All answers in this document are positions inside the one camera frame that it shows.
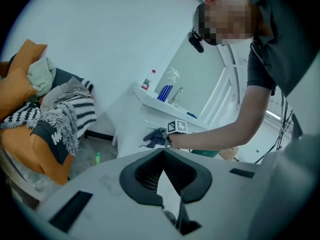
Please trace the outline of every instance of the black cable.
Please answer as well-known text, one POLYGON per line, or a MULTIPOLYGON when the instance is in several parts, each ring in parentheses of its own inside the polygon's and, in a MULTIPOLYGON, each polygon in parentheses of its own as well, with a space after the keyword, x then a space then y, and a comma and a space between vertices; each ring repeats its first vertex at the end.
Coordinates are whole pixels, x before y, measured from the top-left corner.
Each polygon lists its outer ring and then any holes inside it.
POLYGON ((291 110, 288 117, 287 117, 287 111, 288 111, 288 102, 286 101, 285 102, 285 109, 284 109, 284 117, 283 117, 283 122, 282 122, 282 128, 279 131, 278 138, 276 139, 274 145, 263 156, 261 156, 257 161, 254 162, 255 164, 257 164, 261 159, 263 159, 266 154, 271 152, 275 148, 275 146, 277 146, 277 149, 276 149, 277 151, 281 148, 282 138, 283 138, 285 132, 287 131, 289 125, 292 122, 292 119, 290 120, 290 122, 289 122, 289 119, 291 118, 293 111, 291 110))

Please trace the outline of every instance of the mirror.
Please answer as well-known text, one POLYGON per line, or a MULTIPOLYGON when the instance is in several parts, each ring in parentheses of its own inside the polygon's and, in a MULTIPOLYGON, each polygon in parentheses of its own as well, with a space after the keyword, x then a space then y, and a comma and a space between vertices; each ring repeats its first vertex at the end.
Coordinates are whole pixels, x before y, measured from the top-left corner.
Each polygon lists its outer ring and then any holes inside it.
POLYGON ((171 67, 176 69, 180 77, 167 97, 167 102, 179 88, 183 88, 182 93, 176 96, 177 107, 197 118, 212 95, 225 67, 216 46, 205 42, 203 46, 205 46, 204 52, 197 52, 186 37, 155 88, 155 92, 159 94, 167 84, 171 67))

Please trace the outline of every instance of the blue glove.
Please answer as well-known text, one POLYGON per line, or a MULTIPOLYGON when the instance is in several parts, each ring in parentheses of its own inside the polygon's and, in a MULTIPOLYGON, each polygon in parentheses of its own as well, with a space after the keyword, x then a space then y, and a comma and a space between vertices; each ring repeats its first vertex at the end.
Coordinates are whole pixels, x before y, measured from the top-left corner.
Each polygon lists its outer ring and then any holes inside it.
POLYGON ((150 141, 150 143, 148 145, 141 145, 140 147, 145 146, 149 149, 154 149, 156 145, 164 146, 166 144, 166 138, 167 134, 165 128, 155 129, 143 138, 144 142, 150 141))

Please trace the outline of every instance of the label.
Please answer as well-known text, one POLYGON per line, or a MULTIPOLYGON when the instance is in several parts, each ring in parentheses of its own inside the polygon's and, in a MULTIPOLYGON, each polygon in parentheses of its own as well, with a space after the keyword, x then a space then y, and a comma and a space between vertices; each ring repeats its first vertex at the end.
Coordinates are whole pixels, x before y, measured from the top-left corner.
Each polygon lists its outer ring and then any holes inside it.
POLYGON ((148 79, 144 80, 143 84, 141 85, 141 87, 145 90, 148 90, 149 88, 149 83, 150 81, 148 79))

